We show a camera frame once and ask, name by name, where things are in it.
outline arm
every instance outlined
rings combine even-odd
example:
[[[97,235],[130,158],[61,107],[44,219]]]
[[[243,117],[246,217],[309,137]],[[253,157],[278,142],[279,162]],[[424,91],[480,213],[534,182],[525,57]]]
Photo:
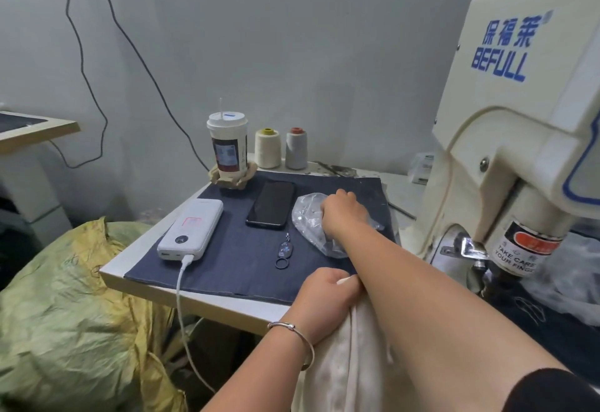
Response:
[[[281,321],[293,323],[317,344],[342,323],[360,295],[356,275],[336,284],[347,277],[342,270],[318,269],[305,280]],[[306,355],[307,348],[296,333],[274,327],[203,412],[288,412]]]
[[[526,374],[566,369],[488,303],[372,229],[353,193],[338,191],[323,211],[323,228],[348,253],[432,410],[500,411]]]

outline bracelet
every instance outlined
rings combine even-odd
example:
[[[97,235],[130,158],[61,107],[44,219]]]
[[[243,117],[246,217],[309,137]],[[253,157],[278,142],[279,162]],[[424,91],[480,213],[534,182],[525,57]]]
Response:
[[[302,333],[300,333],[298,331],[298,329],[296,328],[296,325],[290,324],[289,322],[279,322],[279,321],[277,321],[277,322],[271,322],[266,327],[269,330],[271,330],[273,327],[284,327],[284,328],[287,328],[289,331],[294,332],[298,336],[300,336],[300,338],[302,339],[302,342],[304,343],[304,345],[307,345],[310,348],[310,353],[311,353],[310,362],[304,363],[303,366],[302,366],[302,370],[306,371],[307,369],[310,368],[310,365],[314,362],[314,347],[310,343],[310,341],[307,340],[306,336],[304,336]]]

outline white power bank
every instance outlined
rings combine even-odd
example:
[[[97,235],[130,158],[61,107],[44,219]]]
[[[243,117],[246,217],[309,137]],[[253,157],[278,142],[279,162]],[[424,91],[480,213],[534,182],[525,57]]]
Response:
[[[158,244],[158,256],[181,261],[187,254],[198,260],[204,254],[223,212],[217,199],[193,199]]]

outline table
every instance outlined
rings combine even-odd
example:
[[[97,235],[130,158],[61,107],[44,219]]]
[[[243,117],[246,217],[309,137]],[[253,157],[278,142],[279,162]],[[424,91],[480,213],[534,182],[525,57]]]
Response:
[[[9,127],[0,132],[0,181],[10,207],[0,208],[0,223],[32,235],[38,248],[71,229],[67,215],[31,145],[80,130],[77,122],[0,111]],[[25,126],[11,128],[11,119],[26,117]]]
[[[316,163],[309,163],[304,170],[291,170],[285,166],[269,171],[286,173],[311,173],[331,175],[326,169]],[[410,183],[405,175],[378,173],[366,170],[356,170],[361,177],[379,177],[384,184],[388,201],[403,208],[411,214],[416,211],[421,203],[425,187]],[[195,192],[189,199],[195,199],[206,188]],[[141,284],[124,278],[133,265],[135,265],[152,247],[154,242],[165,233],[177,218],[184,207],[185,201],[175,210],[171,211],[158,224],[153,226],[146,234],[134,241],[122,253],[100,269],[100,274],[106,285],[110,288],[135,295],[162,305],[175,307],[175,290]],[[398,230],[410,225],[411,220],[398,211],[391,210],[394,234],[398,239]],[[279,320],[289,308],[286,305],[259,302],[234,297],[221,297],[193,292],[181,292],[181,306],[185,314],[195,314],[216,322],[235,327],[240,330],[263,335],[266,325],[271,321]]]

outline keychain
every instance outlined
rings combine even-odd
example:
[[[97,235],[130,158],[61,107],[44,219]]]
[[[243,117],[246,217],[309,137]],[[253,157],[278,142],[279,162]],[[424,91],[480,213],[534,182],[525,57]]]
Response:
[[[278,270],[284,270],[289,267],[290,261],[288,260],[292,255],[294,247],[290,243],[290,234],[286,234],[286,241],[281,243],[279,246],[279,252],[277,253],[277,260],[275,261],[275,268]]]

